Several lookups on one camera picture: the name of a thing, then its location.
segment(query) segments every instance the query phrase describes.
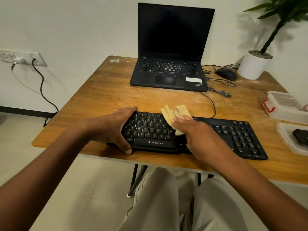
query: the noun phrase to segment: plant stem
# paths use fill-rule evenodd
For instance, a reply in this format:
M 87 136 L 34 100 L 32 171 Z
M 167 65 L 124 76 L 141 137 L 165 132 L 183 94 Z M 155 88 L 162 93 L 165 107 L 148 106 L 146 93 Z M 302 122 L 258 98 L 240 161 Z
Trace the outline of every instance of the plant stem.
M 270 35 L 269 39 L 267 40 L 267 42 L 264 44 L 263 48 L 261 49 L 260 53 L 264 54 L 267 50 L 267 47 L 271 44 L 271 42 L 273 41 L 273 39 L 275 38 L 275 36 L 277 35 L 278 31 L 280 28 L 282 28 L 285 25 L 285 20 L 281 19 L 280 22 L 277 24 L 275 30 L 273 31 L 273 33 Z

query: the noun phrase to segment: black mouse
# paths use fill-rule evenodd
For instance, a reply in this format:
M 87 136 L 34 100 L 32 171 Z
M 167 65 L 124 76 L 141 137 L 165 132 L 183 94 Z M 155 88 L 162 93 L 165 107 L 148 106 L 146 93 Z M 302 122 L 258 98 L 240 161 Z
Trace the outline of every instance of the black mouse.
M 236 73 L 231 69 L 220 68 L 220 69 L 215 70 L 215 74 L 227 80 L 231 80 L 231 81 L 237 80 Z

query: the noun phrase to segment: desk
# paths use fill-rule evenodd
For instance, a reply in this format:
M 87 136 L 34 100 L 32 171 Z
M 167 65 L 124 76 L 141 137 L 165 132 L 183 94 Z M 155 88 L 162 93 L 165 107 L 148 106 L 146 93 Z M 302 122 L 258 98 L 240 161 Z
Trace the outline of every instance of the desk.
M 120 61 L 110 62 L 116 58 Z M 33 140 L 32 146 L 47 148 L 70 124 L 82 118 L 110 114 L 120 107 L 139 106 L 140 111 L 159 113 L 166 104 L 171 108 L 184 104 L 192 116 L 213 115 L 210 101 L 198 92 L 129 85 L 136 61 L 136 58 L 109 56 Z M 206 69 L 213 70 L 213 67 L 207 66 Z M 238 77 L 235 83 L 237 87 L 234 88 L 218 83 L 214 85 L 216 89 L 231 92 L 231 98 L 206 93 L 215 103 L 215 118 L 248 121 L 251 124 L 269 159 L 248 162 L 266 178 L 308 184 L 308 157 L 295 154 L 287 148 L 275 127 L 284 121 L 271 119 L 262 106 L 269 90 L 286 90 L 267 72 L 256 81 Z M 97 142 L 87 144 L 81 153 L 131 163 L 186 168 L 194 172 L 213 171 L 188 154 L 136 151 L 126 155 L 117 147 Z

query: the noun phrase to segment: laptop keyboard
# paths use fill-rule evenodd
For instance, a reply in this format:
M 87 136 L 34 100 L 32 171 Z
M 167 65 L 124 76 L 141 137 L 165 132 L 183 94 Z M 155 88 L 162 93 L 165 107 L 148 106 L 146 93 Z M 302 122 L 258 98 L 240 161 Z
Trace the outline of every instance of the laptop keyboard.
M 193 118 L 210 125 L 238 156 L 245 159 L 268 159 L 248 122 Z M 185 135 L 175 136 L 175 130 L 168 125 L 163 115 L 159 113 L 134 112 L 124 125 L 122 135 L 132 149 L 171 154 L 191 154 L 186 147 Z
M 164 60 L 142 59 L 141 70 L 149 72 L 164 72 L 170 74 L 181 74 L 183 76 L 199 76 L 197 64 L 168 62 Z

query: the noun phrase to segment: yellow cloth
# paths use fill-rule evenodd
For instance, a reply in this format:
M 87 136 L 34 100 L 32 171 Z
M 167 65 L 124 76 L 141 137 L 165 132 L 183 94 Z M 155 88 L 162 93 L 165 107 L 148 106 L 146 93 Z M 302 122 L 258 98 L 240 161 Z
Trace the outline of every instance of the yellow cloth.
M 165 118 L 165 120 L 167 121 L 167 123 L 172 127 L 172 129 L 175 130 L 175 135 L 183 135 L 184 133 L 177 130 L 173 125 L 173 119 L 176 117 L 179 118 L 183 118 L 181 117 L 182 115 L 187 115 L 189 117 L 191 117 L 190 113 L 188 112 L 187 108 L 185 105 L 178 105 L 176 106 L 175 110 L 173 109 L 169 109 L 168 105 L 165 105 L 164 108 L 161 109 L 161 112 Z

